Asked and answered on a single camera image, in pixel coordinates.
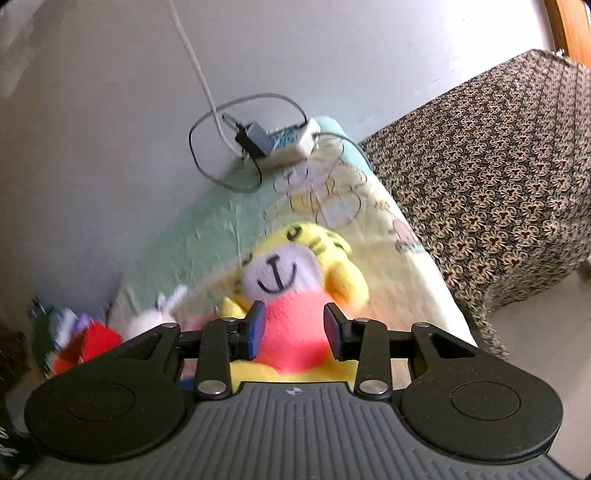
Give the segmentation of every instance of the metal screw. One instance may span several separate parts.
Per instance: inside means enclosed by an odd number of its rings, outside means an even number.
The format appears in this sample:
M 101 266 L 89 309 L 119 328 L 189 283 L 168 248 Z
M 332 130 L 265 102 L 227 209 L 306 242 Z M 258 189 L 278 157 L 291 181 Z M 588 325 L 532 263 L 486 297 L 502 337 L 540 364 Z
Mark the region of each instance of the metal screw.
M 359 389 L 367 395 L 381 395 L 388 390 L 388 384 L 381 380 L 365 380 L 359 384 Z
M 203 380 L 199 382 L 197 389 L 206 395 L 219 395 L 226 391 L 227 386 L 221 380 Z

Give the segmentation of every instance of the bed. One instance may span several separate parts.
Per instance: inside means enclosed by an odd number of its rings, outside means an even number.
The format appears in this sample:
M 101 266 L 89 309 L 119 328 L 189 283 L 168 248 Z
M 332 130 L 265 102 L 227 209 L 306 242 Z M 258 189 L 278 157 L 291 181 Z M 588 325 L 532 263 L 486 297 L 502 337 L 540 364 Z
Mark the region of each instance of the bed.
M 322 131 L 344 134 L 327 117 Z M 243 195 L 215 189 L 195 201 L 126 266 L 109 325 L 122 330 L 137 312 L 152 308 L 159 292 L 179 284 L 190 291 L 173 312 L 184 330 L 216 317 L 231 294 L 236 267 L 253 245 L 276 228 L 310 221 L 340 233 L 352 247 L 370 300 L 361 312 L 390 329 L 427 321 L 475 345 L 464 317 L 435 263 L 398 206 L 348 142 L 322 137 L 305 163 L 278 170 Z M 404 361 L 392 361 L 393 379 L 405 386 Z

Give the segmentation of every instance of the floor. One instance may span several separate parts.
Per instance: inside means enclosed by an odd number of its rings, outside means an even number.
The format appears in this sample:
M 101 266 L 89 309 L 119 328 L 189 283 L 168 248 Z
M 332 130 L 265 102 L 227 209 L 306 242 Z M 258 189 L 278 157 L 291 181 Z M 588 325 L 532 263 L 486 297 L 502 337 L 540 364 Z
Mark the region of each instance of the floor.
M 591 281 L 577 273 L 526 301 L 501 308 L 492 324 L 509 361 L 560 395 L 564 420 L 550 455 L 580 478 L 591 472 Z

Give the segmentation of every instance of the cartoon print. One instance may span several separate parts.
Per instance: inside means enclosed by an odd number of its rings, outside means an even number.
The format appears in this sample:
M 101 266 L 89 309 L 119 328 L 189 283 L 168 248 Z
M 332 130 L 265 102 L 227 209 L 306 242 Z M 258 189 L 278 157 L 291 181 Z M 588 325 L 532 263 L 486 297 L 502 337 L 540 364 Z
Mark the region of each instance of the cartoon print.
M 392 213 L 388 202 L 383 200 L 375 202 L 374 207 L 376 210 L 385 210 L 394 217 L 392 219 L 392 228 L 388 230 L 388 233 L 395 236 L 396 250 L 399 252 L 406 252 L 424 249 L 421 245 L 421 242 L 413 230 L 408 226 L 408 224 Z
M 265 209 L 264 218 L 311 220 L 331 230 L 342 229 L 363 210 L 365 196 L 357 189 L 366 183 L 366 175 L 340 156 L 329 161 L 310 158 L 285 169 L 275 179 L 275 191 L 285 196 Z

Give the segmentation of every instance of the stuffed toy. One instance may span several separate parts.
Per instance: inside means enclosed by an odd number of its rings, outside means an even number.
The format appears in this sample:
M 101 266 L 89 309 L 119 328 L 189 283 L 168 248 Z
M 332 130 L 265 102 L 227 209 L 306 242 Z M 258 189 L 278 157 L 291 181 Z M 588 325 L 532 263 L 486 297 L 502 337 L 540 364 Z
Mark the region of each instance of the stuffed toy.
M 230 365 L 233 388 L 242 381 L 348 381 L 357 362 L 333 359 L 324 334 L 324 305 L 335 302 L 348 316 L 367 302 L 363 274 L 349 260 L 351 247 L 314 223 L 295 223 L 255 245 L 238 272 L 222 317 L 244 318 L 255 300 L 267 305 L 265 334 L 254 362 Z

